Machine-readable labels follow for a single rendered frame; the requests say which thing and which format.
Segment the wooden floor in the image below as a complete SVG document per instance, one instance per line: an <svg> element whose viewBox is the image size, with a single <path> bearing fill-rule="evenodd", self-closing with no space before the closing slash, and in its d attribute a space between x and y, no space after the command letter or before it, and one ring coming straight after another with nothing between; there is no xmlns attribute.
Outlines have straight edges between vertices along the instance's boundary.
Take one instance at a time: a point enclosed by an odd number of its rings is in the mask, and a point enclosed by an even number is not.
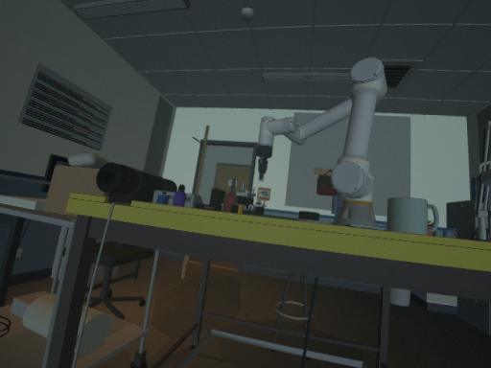
<svg viewBox="0 0 491 368"><path fill-rule="evenodd" d="M281 301L284 280L237 272L237 266L212 262L205 311L274 326L277 314L274 304ZM157 270L145 350L149 368L194 323L197 302L200 265L189 263L185 280L180 279L182 263L161 258ZM111 286L114 296L147 297L152 271L152 259L142 262L137 280L126 279ZM120 266L119 274L132 272L132 264ZM11 287L7 304L18 295L45 290L50 291L52 279ZM312 291L309 285L309 300ZM303 302L302 284L292 282L288 300ZM361 344L377 345L379 324L377 294L333 287L317 287L315 316L311 333ZM137 302L115 302L126 315L126 320L143 325L145 307ZM105 306L96 307L110 313ZM301 316L303 308L287 305L285 313ZM303 332L303 323L283 319L282 328ZM202 334L210 329L272 342L273 333L252 327L232 324L203 317ZM278 343L303 349L303 339L280 334ZM192 352L191 337L173 353L162 367L177 368ZM129 367L139 343L127 348L101 367ZM310 342L312 351L364 360L367 368L376 368L376 354L355 348L347 348L324 342ZM251 347L234 341L210 337L190 368L300 368L301 356L272 353L268 349ZM341 367L310 359L306 368ZM388 368L489 368L491 367L491 337L478 331L455 315L425 311L411 302L408 308L391 306L388 336Z"/></svg>

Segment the purple bottle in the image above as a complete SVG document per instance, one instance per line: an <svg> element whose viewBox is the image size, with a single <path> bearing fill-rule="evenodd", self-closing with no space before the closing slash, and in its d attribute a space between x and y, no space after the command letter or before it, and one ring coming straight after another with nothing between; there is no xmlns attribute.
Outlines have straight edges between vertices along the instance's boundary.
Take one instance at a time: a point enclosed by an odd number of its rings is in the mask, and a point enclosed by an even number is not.
<svg viewBox="0 0 491 368"><path fill-rule="evenodd" d="M186 194L184 193L184 186L179 185L179 189L177 193L174 195L174 201L173 205L174 206L179 206L179 207L184 207L184 203L186 203Z"/></svg>

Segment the brown bottle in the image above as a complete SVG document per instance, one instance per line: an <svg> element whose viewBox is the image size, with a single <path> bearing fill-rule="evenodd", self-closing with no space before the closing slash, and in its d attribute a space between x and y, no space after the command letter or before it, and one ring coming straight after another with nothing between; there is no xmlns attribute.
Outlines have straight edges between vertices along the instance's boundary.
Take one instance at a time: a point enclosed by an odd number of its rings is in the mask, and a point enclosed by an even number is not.
<svg viewBox="0 0 491 368"><path fill-rule="evenodd" d="M239 201L237 199L237 195L235 194L235 178L232 181L232 190L228 195L225 196L225 201L223 203L223 211L224 212L232 212L232 206L237 204Z"/></svg>

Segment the mug handle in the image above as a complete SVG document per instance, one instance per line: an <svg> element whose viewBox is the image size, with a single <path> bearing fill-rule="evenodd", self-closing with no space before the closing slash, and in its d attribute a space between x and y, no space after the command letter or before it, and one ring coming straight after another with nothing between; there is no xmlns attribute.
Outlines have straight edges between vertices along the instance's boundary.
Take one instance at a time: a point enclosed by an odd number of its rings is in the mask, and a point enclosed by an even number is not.
<svg viewBox="0 0 491 368"><path fill-rule="evenodd" d="M436 207L433 204L429 204L428 208L433 211L434 222L433 222L433 227L431 229L428 229L428 226L427 226L427 229L425 231L432 233L432 232L436 231L436 228L438 227L438 223L440 222L440 216L438 214L438 210L436 209Z"/></svg>

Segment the ceiling vent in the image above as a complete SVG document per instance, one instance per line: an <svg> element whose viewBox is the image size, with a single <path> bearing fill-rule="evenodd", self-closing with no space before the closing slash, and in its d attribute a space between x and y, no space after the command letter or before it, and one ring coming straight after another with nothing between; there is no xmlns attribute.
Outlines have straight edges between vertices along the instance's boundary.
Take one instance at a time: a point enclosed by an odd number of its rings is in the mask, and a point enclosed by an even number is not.
<svg viewBox="0 0 491 368"><path fill-rule="evenodd" d="M416 70L415 65L421 61L415 60L381 60L386 72L387 88L402 86ZM349 80L349 72L290 72L263 73L263 81L269 82L332 82Z"/></svg>
<svg viewBox="0 0 491 368"><path fill-rule="evenodd" d="M188 9L189 0L105 0L73 7L83 19Z"/></svg>

